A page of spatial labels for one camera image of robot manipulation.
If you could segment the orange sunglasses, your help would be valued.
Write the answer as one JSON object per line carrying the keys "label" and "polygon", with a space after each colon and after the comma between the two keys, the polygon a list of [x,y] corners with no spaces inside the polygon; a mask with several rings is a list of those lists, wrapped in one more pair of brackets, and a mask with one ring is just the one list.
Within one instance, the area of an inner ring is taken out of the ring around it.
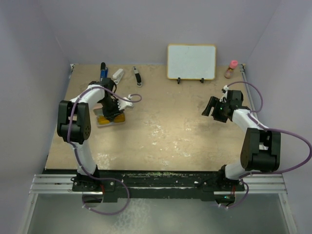
{"label": "orange sunglasses", "polygon": [[125,114],[120,114],[114,118],[114,120],[108,120],[104,116],[97,117],[97,123],[99,126],[115,124],[115,123],[123,123],[125,121]]}

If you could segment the pink glasses case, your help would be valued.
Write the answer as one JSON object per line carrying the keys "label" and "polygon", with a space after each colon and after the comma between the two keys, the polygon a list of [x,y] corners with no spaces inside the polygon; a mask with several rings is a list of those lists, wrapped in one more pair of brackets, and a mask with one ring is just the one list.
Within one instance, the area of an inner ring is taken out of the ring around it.
{"label": "pink glasses case", "polygon": [[98,128],[113,126],[113,125],[122,124],[125,122],[125,114],[124,113],[121,113],[120,115],[116,116],[114,120],[106,119],[102,113],[102,105],[101,104],[96,104],[93,108],[93,112],[96,116],[96,125]]}

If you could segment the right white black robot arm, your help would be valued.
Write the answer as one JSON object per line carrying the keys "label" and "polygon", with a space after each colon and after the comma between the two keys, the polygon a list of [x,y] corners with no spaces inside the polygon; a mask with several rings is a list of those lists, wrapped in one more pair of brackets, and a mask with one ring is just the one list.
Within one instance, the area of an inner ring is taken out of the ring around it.
{"label": "right white black robot arm", "polygon": [[215,176],[203,184],[215,184],[223,191],[229,190],[239,179],[250,174],[272,174],[280,166],[281,134],[269,130],[252,115],[249,107],[243,105],[241,91],[224,91],[221,98],[211,96],[202,112],[213,120],[235,123],[245,134],[240,159],[237,163],[223,165]]}

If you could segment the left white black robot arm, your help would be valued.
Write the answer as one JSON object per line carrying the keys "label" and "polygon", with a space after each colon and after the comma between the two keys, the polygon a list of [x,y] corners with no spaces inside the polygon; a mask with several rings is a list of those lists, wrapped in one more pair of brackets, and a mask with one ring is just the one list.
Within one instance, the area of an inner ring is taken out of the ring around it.
{"label": "left white black robot arm", "polygon": [[98,166],[88,143],[92,130],[90,109],[97,104],[101,105],[95,109],[96,123],[101,127],[124,122],[124,109],[132,103],[127,98],[118,97],[116,90],[117,85],[110,78],[92,81],[77,97],[69,101],[62,100],[58,106],[57,134],[71,145],[78,164],[78,174],[86,176],[83,186],[89,191],[100,187]]}

